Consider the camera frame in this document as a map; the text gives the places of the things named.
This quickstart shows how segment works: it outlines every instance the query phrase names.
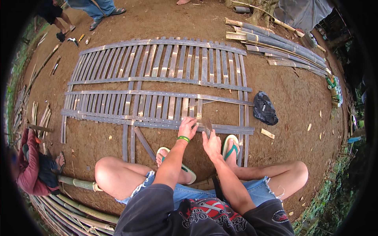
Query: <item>bare foot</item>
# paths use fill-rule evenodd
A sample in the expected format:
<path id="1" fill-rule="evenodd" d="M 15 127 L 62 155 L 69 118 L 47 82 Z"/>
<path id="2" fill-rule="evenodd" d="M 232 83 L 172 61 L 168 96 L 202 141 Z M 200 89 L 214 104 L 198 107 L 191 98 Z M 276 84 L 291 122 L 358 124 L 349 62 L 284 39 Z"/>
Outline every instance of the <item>bare foot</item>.
<path id="1" fill-rule="evenodd" d="M 156 155 L 156 163 L 158 164 L 158 167 L 160 167 L 161 163 L 163 162 L 162 159 L 163 157 L 166 157 L 168 152 L 164 149 L 160 150 L 160 152 Z M 178 176 L 178 181 L 177 183 L 179 184 L 187 184 L 192 180 L 192 176 L 181 169 L 180 175 Z"/>
<path id="2" fill-rule="evenodd" d="M 176 2 L 176 4 L 183 5 L 183 4 L 187 4 L 188 2 L 190 2 L 190 0 L 179 0 L 178 2 Z"/>
<path id="3" fill-rule="evenodd" d="M 59 156 L 55 159 L 55 162 L 58 164 L 57 170 L 60 170 L 61 167 L 64 165 L 65 160 L 63 158 L 62 152 L 59 154 Z"/>
<path id="4" fill-rule="evenodd" d="M 234 145 L 234 144 L 237 146 L 238 153 L 240 152 L 239 145 L 233 139 L 229 139 L 228 140 L 227 152 L 229 150 L 231 150 L 232 145 Z M 236 169 L 238 168 L 238 166 L 236 164 L 236 152 L 235 152 L 235 150 L 232 151 L 231 155 L 226 159 L 226 163 L 232 169 L 233 172 L 236 171 Z"/>

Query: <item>gray tarp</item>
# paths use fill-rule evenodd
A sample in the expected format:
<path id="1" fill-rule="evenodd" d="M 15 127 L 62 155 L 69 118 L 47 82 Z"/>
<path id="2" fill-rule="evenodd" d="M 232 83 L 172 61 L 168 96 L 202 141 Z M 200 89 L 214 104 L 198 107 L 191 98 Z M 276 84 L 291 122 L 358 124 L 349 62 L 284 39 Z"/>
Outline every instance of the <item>gray tarp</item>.
<path id="1" fill-rule="evenodd" d="M 327 0 L 280 0 L 274 17 L 293 28 L 310 32 L 333 9 Z"/>

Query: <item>shirt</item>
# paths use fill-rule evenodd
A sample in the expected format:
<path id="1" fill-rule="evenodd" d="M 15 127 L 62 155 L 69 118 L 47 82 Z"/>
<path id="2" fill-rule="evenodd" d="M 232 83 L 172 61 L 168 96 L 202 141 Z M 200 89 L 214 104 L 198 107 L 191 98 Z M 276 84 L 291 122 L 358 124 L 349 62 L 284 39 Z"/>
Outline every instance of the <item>shirt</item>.
<path id="1" fill-rule="evenodd" d="M 184 199 L 174 211 L 173 190 L 153 184 L 130 199 L 122 212 L 114 236 L 123 235 L 288 236 L 294 231 L 278 199 L 243 216 L 218 198 Z"/>
<path id="2" fill-rule="evenodd" d="M 20 173 L 16 182 L 26 193 L 35 196 L 47 196 L 51 191 L 57 190 L 59 186 L 50 188 L 38 178 L 39 151 L 37 149 L 34 130 L 27 128 L 24 130 L 21 138 L 21 147 L 25 143 L 28 144 L 29 147 L 29 162 L 24 160 L 24 153 L 22 148 L 20 148 Z"/>

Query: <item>jeans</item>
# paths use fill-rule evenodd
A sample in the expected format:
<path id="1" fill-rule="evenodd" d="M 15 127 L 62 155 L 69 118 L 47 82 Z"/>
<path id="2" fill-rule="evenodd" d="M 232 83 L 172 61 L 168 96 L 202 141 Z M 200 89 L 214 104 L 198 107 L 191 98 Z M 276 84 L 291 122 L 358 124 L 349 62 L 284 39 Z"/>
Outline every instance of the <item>jeans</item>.
<path id="1" fill-rule="evenodd" d="M 106 16 L 110 15 L 116 8 L 113 0 L 96 0 L 96 3 L 101 9 L 91 0 L 66 0 L 66 2 L 73 9 L 85 11 L 94 20 L 101 19 L 104 17 L 104 14 Z"/>
<path id="2" fill-rule="evenodd" d="M 146 175 L 146 180 L 133 191 L 130 197 L 124 200 L 118 200 L 118 199 L 116 200 L 120 203 L 124 203 L 127 205 L 127 203 L 132 197 L 134 197 L 138 192 L 150 186 L 154 180 L 155 180 L 155 172 L 149 171 Z M 260 204 L 268 200 L 278 198 L 275 196 L 274 192 L 270 190 L 268 186 L 269 180 L 270 178 L 265 176 L 263 179 L 251 180 L 251 181 L 247 181 L 243 183 L 244 187 L 247 189 L 249 195 L 251 196 L 253 203 L 256 206 L 259 206 Z M 184 186 L 181 184 L 176 184 L 176 187 L 173 191 L 173 202 L 175 205 L 174 209 L 177 210 L 180 203 L 184 199 L 204 199 L 204 198 L 213 198 L 213 197 L 217 197 L 214 189 L 200 190 L 200 189 Z"/>
<path id="3" fill-rule="evenodd" d="M 29 161 L 29 147 L 27 144 L 22 146 L 22 151 L 25 154 L 27 161 Z M 51 169 L 58 169 L 56 161 L 53 160 L 51 156 L 46 156 L 39 152 L 38 178 L 50 188 L 55 188 L 58 186 L 58 178 Z"/>

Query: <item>denim shorts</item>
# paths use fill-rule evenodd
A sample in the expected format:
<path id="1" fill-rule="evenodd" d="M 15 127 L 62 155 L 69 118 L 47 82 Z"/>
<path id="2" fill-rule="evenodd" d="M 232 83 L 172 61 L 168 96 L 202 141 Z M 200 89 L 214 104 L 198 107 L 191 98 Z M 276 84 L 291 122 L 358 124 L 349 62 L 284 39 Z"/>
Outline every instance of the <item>denim shorts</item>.
<path id="1" fill-rule="evenodd" d="M 149 171 L 146 174 L 146 180 L 139 185 L 131 194 L 130 197 L 124 200 L 117 200 L 117 202 L 127 204 L 129 200 L 134 197 L 138 192 L 142 191 L 143 189 L 147 188 L 152 184 L 155 180 L 155 172 Z M 263 202 L 266 202 L 271 199 L 276 199 L 278 197 L 275 196 L 274 192 L 272 192 L 268 186 L 270 178 L 265 176 L 263 179 L 259 180 L 251 180 L 244 182 L 243 185 L 247 189 L 249 195 L 253 203 L 256 206 L 259 206 Z M 175 210 L 178 209 L 180 203 L 184 199 L 204 199 L 204 198 L 213 198 L 217 197 L 215 194 L 215 190 L 200 190 L 191 187 L 187 187 L 181 184 L 176 184 L 175 190 L 173 191 L 173 202 L 175 204 Z"/>

